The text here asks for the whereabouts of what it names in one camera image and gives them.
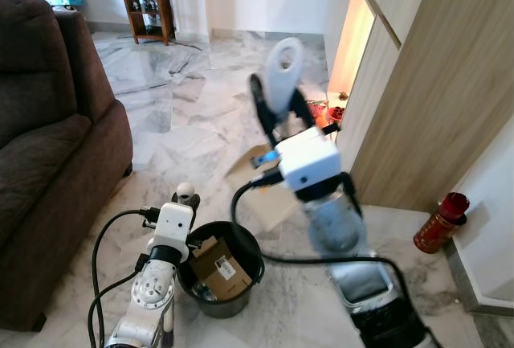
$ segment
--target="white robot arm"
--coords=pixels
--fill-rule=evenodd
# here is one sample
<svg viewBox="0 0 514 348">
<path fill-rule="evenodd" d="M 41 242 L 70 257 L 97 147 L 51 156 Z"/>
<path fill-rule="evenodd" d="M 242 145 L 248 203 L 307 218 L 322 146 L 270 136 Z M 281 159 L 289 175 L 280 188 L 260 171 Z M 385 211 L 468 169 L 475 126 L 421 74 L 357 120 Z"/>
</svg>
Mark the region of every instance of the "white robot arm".
<svg viewBox="0 0 514 348">
<path fill-rule="evenodd" d="M 265 73 L 263 81 L 256 74 L 250 78 L 257 115 L 273 148 L 273 156 L 260 157 L 253 163 L 260 166 L 267 159 L 278 158 L 279 164 L 236 192 L 232 201 L 232 219 L 235 221 L 235 205 L 244 191 L 284 180 L 304 203 L 303 209 L 310 217 L 319 241 L 318 249 L 323 254 L 337 253 L 340 260 L 349 260 L 355 256 L 372 260 L 376 253 L 368 245 L 353 182 L 349 174 L 341 170 L 341 155 L 335 143 L 325 136 L 337 127 L 323 130 L 316 127 L 303 96 L 296 89 L 300 73 L 294 69 L 301 68 L 303 59 L 299 44 L 295 39 L 278 43 L 267 61 L 267 69 L 272 68 L 273 73 Z M 283 67 L 280 65 L 280 57 L 287 50 L 296 54 L 293 55 L 292 64 Z M 292 89 L 286 89 L 285 84 L 289 84 Z M 290 112 L 302 118 L 305 131 L 279 140 L 274 135 L 274 129 L 287 122 Z M 349 208 L 348 199 L 354 210 Z M 263 252 L 261 255 L 278 263 L 311 263 L 309 259 L 301 262 L 301 259 L 272 256 Z M 387 260 L 387 263 L 393 265 L 397 275 L 401 276 L 392 261 Z M 329 264 L 328 270 L 346 310 L 361 332 L 366 348 L 440 347 L 415 312 L 405 281 L 402 280 L 401 290 L 398 291 L 384 264 L 346 261 Z"/>
<path fill-rule="evenodd" d="M 173 346 L 173 295 L 177 267 L 187 260 L 186 238 L 194 220 L 194 209 L 188 206 L 194 188 L 182 183 L 176 203 L 165 203 L 154 227 L 155 233 L 146 247 L 148 261 L 136 276 L 131 300 L 105 347 L 162 348 Z"/>
</svg>

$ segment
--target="barcode label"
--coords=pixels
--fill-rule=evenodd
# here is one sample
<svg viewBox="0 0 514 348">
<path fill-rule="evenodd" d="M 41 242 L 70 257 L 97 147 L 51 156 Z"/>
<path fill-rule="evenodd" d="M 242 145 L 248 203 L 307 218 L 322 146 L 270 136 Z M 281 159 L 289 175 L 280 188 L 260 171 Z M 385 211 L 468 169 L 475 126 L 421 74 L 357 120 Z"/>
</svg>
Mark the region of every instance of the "barcode label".
<svg viewBox="0 0 514 348">
<path fill-rule="evenodd" d="M 216 268 L 225 280 L 229 280 L 235 274 L 235 269 L 230 265 L 230 262 L 226 260 L 225 256 L 216 260 Z"/>
</svg>

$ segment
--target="trash can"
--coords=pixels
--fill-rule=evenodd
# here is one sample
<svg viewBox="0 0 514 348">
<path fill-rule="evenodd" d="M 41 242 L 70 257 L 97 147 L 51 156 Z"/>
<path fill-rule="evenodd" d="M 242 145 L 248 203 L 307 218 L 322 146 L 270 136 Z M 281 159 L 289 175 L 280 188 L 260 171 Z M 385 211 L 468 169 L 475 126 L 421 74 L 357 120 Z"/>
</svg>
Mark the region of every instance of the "trash can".
<svg viewBox="0 0 514 348">
<path fill-rule="evenodd" d="M 240 294 L 224 301 L 209 301 L 194 293 L 192 288 L 198 281 L 198 278 L 190 267 L 190 261 L 194 258 L 191 247 L 187 261 L 180 264 L 178 267 L 178 281 L 181 287 L 197 302 L 200 310 L 204 314 L 215 318 L 229 318 L 241 312 L 250 300 L 251 289 L 262 280 L 264 275 L 264 262 L 262 258 L 248 251 L 238 241 L 232 226 L 232 222 L 227 221 L 205 224 L 189 234 L 186 244 L 198 244 L 198 241 L 205 241 L 211 236 L 216 237 L 217 240 L 223 237 L 232 256 L 251 278 L 251 283 Z M 239 226 L 241 230 L 240 233 L 246 239 L 247 243 L 252 243 L 256 248 L 259 248 L 255 237 L 244 227 L 240 225 L 237 226 Z"/>
</svg>

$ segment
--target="white marble floor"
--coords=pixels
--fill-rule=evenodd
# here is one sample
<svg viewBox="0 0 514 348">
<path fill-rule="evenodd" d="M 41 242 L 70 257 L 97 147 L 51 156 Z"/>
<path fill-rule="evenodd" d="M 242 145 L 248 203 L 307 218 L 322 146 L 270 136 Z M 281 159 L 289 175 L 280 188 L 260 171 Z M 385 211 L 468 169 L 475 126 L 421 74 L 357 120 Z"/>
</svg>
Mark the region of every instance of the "white marble floor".
<svg viewBox="0 0 514 348">
<path fill-rule="evenodd" d="M 247 78 L 262 67 L 273 45 L 262 39 L 218 40 L 186 47 L 133 44 L 131 37 L 95 34 L 116 97 L 125 105 L 134 140 L 134 173 L 120 182 L 77 252 L 47 307 L 39 334 L 0 331 L 0 347 L 87 347 L 86 316 L 93 298 L 90 257 L 103 224 L 118 211 L 168 201 L 189 180 L 202 197 L 196 226 L 229 219 L 231 191 L 224 175 L 253 145 L 265 142 L 247 90 Z M 303 90 L 323 93 L 328 83 L 322 45 L 307 45 Z M 258 233 L 263 248 L 308 249 L 308 223 L 295 213 L 274 231 L 262 233 L 241 209 L 242 222 Z M 428 256 L 412 235 L 423 213 L 365 208 L 371 244 L 404 269 L 414 302 L 446 348 L 480 348 L 475 325 L 458 303 L 443 254 Z M 150 234 L 141 219 L 126 217 L 100 247 L 100 287 L 126 276 Z M 129 301 L 124 285 L 106 296 L 110 331 Z M 177 347 L 363 347 L 323 268 L 267 266 L 252 289 L 250 304 L 227 320 L 209 318 L 177 290 Z"/>
</svg>

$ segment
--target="red container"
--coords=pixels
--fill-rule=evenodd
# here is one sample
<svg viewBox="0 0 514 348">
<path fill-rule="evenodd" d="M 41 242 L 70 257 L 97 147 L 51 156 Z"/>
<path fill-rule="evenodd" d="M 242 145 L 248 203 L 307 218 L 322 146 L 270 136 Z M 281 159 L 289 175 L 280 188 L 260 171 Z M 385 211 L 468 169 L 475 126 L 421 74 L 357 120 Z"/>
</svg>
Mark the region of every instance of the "red container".
<svg viewBox="0 0 514 348">
<path fill-rule="evenodd" d="M 465 215 L 455 222 L 434 213 L 414 236 L 414 244 L 425 253 L 436 253 L 467 222 Z"/>
</svg>

